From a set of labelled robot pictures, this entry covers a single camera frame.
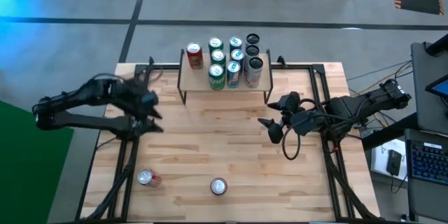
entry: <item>laptop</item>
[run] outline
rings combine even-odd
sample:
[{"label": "laptop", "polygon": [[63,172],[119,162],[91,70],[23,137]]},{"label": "laptop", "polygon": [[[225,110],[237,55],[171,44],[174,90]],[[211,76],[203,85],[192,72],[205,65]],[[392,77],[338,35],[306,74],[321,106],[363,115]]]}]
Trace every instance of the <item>laptop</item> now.
[{"label": "laptop", "polygon": [[448,222],[448,138],[405,130],[409,209]]}]

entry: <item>computer monitor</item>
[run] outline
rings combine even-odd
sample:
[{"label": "computer monitor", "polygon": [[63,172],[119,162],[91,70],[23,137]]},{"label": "computer monitor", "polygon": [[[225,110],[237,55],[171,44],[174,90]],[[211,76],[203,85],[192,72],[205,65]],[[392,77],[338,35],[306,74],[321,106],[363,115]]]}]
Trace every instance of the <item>computer monitor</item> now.
[{"label": "computer monitor", "polygon": [[448,99],[448,74],[427,85],[425,90]]}]

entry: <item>green backdrop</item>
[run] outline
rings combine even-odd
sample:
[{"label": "green backdrop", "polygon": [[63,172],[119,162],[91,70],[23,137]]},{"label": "green backdrop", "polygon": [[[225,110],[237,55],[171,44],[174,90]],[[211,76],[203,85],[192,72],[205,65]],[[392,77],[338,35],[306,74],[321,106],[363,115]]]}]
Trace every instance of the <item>green backdrop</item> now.
[{"label": "green backdrop", "polygon": [[0,101],[0,223],[47,223],[72,136]]}]

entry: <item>can lid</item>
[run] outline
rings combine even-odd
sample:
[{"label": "can lid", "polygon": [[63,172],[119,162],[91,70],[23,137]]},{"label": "can lid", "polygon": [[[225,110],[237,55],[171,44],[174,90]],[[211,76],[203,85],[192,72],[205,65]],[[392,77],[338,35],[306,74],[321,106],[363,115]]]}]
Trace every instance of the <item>can lid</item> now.
[{"label": "can lid", "polygon": [[153,180],[153,173],[148,170],[140,171],[139,182],[142,184],[147,184]]},{"label": "can lid", "polygon": [[221,74],[223,74],[223,72],[224,69],[220,64],[213,64],[210,66],[209,73],[212,76],[220,76]]},{"label": "can lid", "polygon": [[197,53],[201,50],[201,46],[198,43],[189,43],[187,45],[187,51],[189,53]]},{"label": "can lid", "polygon": [[249,34],[246,37],[246,41],[250,44],[257,44],[258,42],[260,42],[260,37],[257,34]]},{"label": "can lid", "polygon": [[244,52],[240,49],[235,49],[232,51],[232,59],[234,60],[241,60],[244,58]]},{"label": "can lid", "polygon": [[209,44],[210,44],[210,46],[218,47],[218,46],[221,46],[223,44],[223,42],[219,38],[213,37],[213,38],[210,38]]},{"label": "can lid", "polygon": [[246,53],[249,56],[257,56],[260,53],[260,49],[256,45],[250,45],[246,47]]},{"label": "can lid", "polygon": [[211,191],[217,195],[222,195],[227,190],[227,183],[222,178],[215,178],[211,181]]},{"label": "can lid", "polygon": [[260,69],[263,67],[263,61],[259,57],[253,57],[249,60],[249,66],[253,69]]},{"label": "can lid", "polygon": [[230,45],[232,46],[240,46],[242,43],[243,41],[237,36],[233,36],[232,38],[230,38]]},{"label": "can lid", "polygon": [[229,64],[227,64],[227,70],[231,71],[232,73],[236,73],[241,69],[241,66],[238,62],[231,61]]},{"label": "can lid", "polygon": [[214,50],[211,53],[211,56],[213,57],[214,60],[222,60],[225,57],[225,53],[222,50]]}]

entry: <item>white object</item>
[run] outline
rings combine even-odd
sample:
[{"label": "white object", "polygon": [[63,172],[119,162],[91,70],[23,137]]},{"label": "white object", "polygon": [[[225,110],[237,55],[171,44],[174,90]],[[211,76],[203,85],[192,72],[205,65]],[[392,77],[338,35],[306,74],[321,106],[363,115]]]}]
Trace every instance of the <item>white object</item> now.
[{"label": "white object", "polygon": [[389,161],[390,150],[394,150],[402,155],[400,163],[400,172],[398,173],[398,176],[394,176],[394,178],[403,180],[407,175],[406,145],[404,141],[394,139],[381,146],[374,148],[372,150],[372,165],[370,170],[372,172],[377,172],[379,174],[391,176],[391,174],[386,170],[387,162]]}]

